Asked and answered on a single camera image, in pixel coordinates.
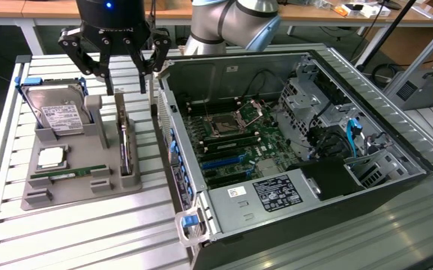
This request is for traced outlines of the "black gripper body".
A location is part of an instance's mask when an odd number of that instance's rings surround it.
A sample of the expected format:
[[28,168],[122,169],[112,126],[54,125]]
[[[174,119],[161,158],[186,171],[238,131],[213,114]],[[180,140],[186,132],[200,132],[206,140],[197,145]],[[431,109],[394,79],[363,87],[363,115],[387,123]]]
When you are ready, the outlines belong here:
[[150,36],[144,1],[77,1],[76,5],[81,37],[94,48],[110,53],[128,53],[128,46],[141,50]]

